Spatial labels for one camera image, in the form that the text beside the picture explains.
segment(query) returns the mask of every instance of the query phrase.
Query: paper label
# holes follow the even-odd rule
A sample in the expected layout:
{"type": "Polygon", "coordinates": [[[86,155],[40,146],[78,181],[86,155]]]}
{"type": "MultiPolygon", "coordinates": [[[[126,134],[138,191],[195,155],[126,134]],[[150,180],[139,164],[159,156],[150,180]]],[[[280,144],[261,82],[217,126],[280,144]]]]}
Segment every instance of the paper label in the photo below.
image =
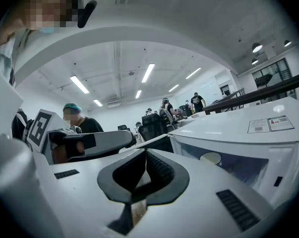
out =
{"type": "Polygon", "coordinates": [[[249,122],[247,133],[270,132],[267,119],[254,120],[249,122]]]}
{"type": "Polygon", "coordinates": [[[273,117],[268,119],[271,131],[294,129],[295,127],[288,120],[287,116],[273,117]]]}

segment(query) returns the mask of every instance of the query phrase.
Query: teal surgical cap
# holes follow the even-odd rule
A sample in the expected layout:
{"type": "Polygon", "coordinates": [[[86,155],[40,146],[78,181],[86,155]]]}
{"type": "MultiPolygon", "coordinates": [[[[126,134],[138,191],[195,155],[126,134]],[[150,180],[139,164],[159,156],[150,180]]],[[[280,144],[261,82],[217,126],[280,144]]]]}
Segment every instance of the teal surgical cap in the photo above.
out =
{"type": "Polygon", "coordinates": [[[80,112],[82,111],[82,109],[76,103],[73,103],[73,102],[65,104],[63,110],[65,110],[65,109],[75,109],[80,112]]]}

